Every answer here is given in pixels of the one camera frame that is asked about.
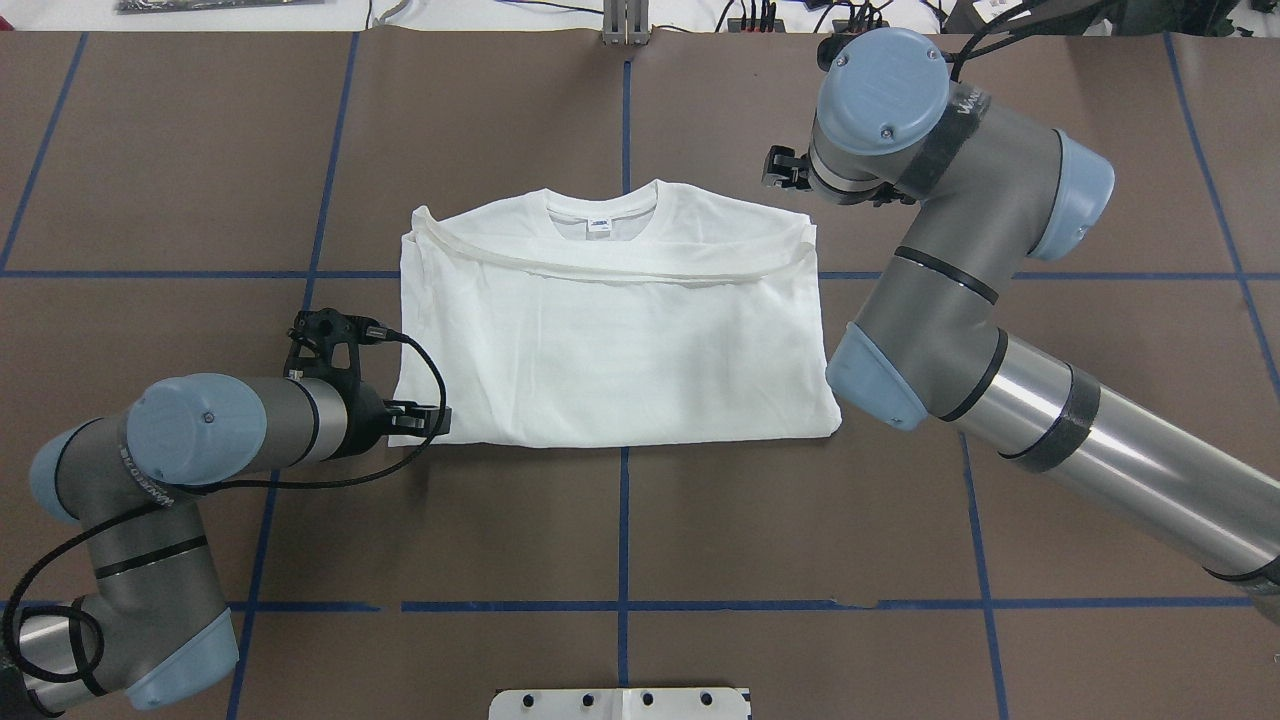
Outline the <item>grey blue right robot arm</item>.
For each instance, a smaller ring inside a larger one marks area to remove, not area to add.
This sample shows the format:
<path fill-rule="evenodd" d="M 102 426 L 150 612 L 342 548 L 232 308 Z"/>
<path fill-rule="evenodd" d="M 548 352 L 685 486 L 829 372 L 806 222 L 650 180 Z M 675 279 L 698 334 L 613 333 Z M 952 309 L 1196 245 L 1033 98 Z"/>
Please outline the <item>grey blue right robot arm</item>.
<path fill-rule="evenodd" d="M 996 322 L 1025 260 L 1059 260 L 1098 222 L 1112 165 L 957 79 L 957 59 L 918 32 L 831 35 L 817 64 L 808 149 L 773 146 L 763 183 L 919 208 L 828 363 L 836 396 L 900 430 L 933 416 L 984 439 L 1275 623 L 1277 480 Z"/>

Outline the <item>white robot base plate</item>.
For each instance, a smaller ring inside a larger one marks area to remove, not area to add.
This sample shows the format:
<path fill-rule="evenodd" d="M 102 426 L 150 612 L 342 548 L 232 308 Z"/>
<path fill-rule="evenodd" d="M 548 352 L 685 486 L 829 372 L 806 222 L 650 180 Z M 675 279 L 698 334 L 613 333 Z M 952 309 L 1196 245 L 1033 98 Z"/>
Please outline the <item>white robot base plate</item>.
<path fill-rule="evenodd" d="M 509 689 L 489 719 L 751 719 L 750 691 L 732 687 Z"/>

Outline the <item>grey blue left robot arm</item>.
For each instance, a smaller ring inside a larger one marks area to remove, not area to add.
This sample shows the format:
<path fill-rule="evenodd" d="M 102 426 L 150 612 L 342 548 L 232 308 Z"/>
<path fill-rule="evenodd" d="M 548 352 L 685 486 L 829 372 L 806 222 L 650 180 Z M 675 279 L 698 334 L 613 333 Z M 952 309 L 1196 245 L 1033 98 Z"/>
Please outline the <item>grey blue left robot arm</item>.
<path fill-rule="evenodd" d="M 31 491 L 81 528 L 96 591 L 26 607 L 33 578 L 20 580 L 3 615 L 3 716 L 55 719 L 118 692 L 150 711 L 216 685 L 241 652 L 198 501 L 385 436 L 429 442 L 451 420 L 442 401 L 385 401 L 367 386 L 348 397 L 316 378 L 201 373 L 50 439 Z"/>

